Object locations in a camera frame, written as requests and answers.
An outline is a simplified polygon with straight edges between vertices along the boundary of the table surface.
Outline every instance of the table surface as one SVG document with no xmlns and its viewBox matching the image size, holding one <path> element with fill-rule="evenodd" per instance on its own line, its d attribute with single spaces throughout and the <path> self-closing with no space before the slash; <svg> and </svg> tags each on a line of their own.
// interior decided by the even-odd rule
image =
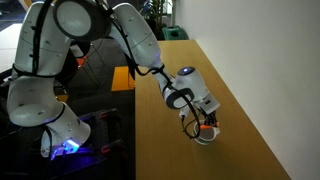
<svg viewBox="0 0 320 180">
<path fill-rule="evenodd" d="M 290 179 L 197 42 L 159 44 L 169 73 L 184 66 L 200 71 L 221 104 L 221 133 L 206 146 L 190 140 L 182 132 L 179 111 L 166 107 L 155 78 L 136 75 L 136 179 Z"/>
</svg>

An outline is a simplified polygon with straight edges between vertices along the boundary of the floor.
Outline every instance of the floor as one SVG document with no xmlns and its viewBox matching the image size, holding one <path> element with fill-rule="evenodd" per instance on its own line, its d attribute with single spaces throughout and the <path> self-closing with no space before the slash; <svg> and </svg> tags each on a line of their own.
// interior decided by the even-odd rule
<svg viewBox="0 0 320 180">
<path fill-rule="evenodd" d="M 11 11 L 9 14 L 0 16 L 0 28 L 4 29 L 12 23 L 22 22 L 24 15 L 20 10 L 18 7 L 15 11 L 17 13 Z M 78 116 L 102 109 L 116 108 L 122 125 L 119 126 L 118 121 L 111 118 L 106 120 L 106 129 L 98 129 L 103 126 L 99 123 L 103 122 L 97 118 L 97 114 L 94 114 L 96 119 L 91 119 L 90 123 L 95 126 L 93 131 L 97 129 L 92 134 L 92 139 L 96 141 L 90 142 L 99 141 L 97 144 L 93 143 L 94 154 L 92 156 L 75 155 L 70 158 L 59 157 L 54 160 L 55 162 L 48 163 L 46 159 L 39 156 L 38 151 L 30 156 L 30 151 L 38 147 L 37 139 L 42 135 L 43 129 L 23 128 L 21 130 L 20 127 L 9 122 L 5 113 L 0 113 L 0 158 L 2 159 L 0 179 L 92 179 L 93 177 L 94 179 L 135 179 L 135 93 L 134 90 L 111 92 L 114 68 L 125 66 L 126 60 L 118 44 L 112 39 L 97 40 L 93 44 L 102 56 L 104 64 L 97 53 L 93 53 L 93 49 L 89 52 L 93 54 L 87 63 L 97 76 L 99 85 L 97 86 L 88 77 L 84 69 L 80 69 L 66 86 L 67 104 Z M 123 132 L 121 136 L 125 146 L 116 148 L 107 155 L 101 154 L 102 144 L 106 145 L 118 139 L 120 136 L 118 131 Z"/>
</svg>

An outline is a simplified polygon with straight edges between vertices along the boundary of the small object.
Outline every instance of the small object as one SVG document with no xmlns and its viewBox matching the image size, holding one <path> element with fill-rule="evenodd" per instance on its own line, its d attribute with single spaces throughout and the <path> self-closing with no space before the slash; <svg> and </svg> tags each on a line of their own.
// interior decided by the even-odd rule
<svg viewBox="0 0 320 180">
<path fill-rule="evenodd" d="M 198 123 L 194 125 L 193 134 L 198 133 Z M 195 141 L 201 145 L 207 145 L 220 133 L 220 129 L 213 126 L 204 125 L 204 120 L 200 120 L 200 135 Z"/>
</svg>

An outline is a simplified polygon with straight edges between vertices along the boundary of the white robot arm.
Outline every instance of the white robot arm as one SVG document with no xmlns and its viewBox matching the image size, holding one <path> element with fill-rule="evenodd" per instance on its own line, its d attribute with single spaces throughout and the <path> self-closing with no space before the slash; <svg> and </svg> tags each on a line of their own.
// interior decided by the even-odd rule
<svg viewBox="0 0 320 180">
<path fill-rule="evenodd" d="M 182 109 L 183 118 L 195 105 L 205 115 L 207 125 L 217 125 L 214 113 L 219 102 L 201 75 L 195 68 L 185 67 L 172 77 L 161 62 L 157 39 L 130 4 L 109 8 L 102 0 L 58 0 L 55 5 L 47 0 L 34 3 L 25 17 L 13 66 L 15 80 L 7 100 L 14 124 L 48 127 L 49 132 L 42 137 L 43 157 L 75 153 L 90 136 L 89 125 L 80 121 L 67 104 L 55 99 L 53 82 L 62 69 L 71 39 L 92 41 L 104 36 L 120 44 L 139 74 L 143 73 L 138 66 L 154 74 L 168 107 Z"/>
</svg>

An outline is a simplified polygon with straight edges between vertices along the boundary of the blue light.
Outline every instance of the blue light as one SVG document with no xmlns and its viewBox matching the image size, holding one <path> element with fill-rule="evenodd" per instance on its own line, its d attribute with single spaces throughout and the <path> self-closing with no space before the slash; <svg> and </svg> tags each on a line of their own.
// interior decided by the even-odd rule
<svg viewBox="0 0 320 180">
<path fill-rule="evenodd" d="M 75 143 L 74 141 L 72 141 L 72 140 L 67 140 L 67 143 L 69 143 L 71 146 L 73 146 L 74 148 L 79 148 L 80 146 L 77 144 L 77 143 Z"/>
</svg>

